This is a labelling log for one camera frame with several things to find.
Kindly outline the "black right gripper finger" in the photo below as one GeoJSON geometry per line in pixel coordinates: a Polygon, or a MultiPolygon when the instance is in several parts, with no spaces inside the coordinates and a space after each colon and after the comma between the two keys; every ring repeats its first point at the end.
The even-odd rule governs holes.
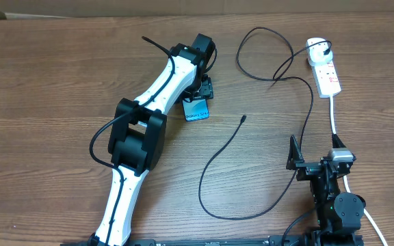
{"type": "Polygon", "coordinates": [[[286,169],[296,170],[304,163],[299,143],[294,135],[290,136],[289,154],[287,157],[286,169]]]}
{"type": "Polygon", "coordinates": [[[345,144],[340,140],[339,136],[335,133],[332,134],[332,147],[345,148],[345,144]]]}

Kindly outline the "black Samsung Galaxy smartphone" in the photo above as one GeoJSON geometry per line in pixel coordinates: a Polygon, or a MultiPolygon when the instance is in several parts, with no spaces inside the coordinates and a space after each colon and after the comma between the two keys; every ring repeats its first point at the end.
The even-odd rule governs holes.
{"type": "Polygon", "coordinates": [[[204,120],[209,118],[210,113],[206,99],[193,101],[189,99],[183,99],[182,103],[185,120],[187,122],[193,122],[196,120],[204,120]]]}

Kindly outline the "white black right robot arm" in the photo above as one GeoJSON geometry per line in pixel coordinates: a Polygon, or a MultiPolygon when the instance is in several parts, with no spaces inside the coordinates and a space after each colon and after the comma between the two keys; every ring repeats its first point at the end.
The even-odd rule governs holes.
{"type": "Polygon", "coordinates": [[[288,170],[296,171],[298,181],[310,182],[314,208],[298,217],[284,232],[282,245],[340,245],[361,246],[360,230],[366,201],[359,195],[342,192],[338,179],[350,173],[356,157],[346,148],[338,135],[332,134],[332,148],[327,156],[318,162],[307,163],[301,153],[300,145],[294,136],[290,137],[287,158],[288,170]],[[300,220],[315,212],[318,226],[307,230],[296,238],[287,239],[288,232],[300,220]]]}

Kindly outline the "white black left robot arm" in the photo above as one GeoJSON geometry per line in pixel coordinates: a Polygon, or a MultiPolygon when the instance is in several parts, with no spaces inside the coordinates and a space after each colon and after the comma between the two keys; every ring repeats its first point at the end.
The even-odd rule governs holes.
{"type": "Polygon", "coordinates": [[[87,245],[126,245],[131,220],[142,183],[159,162],[166,136],[167,114],[182,103],[187,121],[208,118],[207,100],[213,86],[207,73],[215,63],[217,50],[209,36],[198,34],[192,45],[162,48],[168,56],[166,67],[153,84],[134,100],[123,98],[113,120],[92,137],[89,151],[101,133],[111,129],[105,162],[93,160],[112,170],[111,190],[102,222],[87,245]]]}

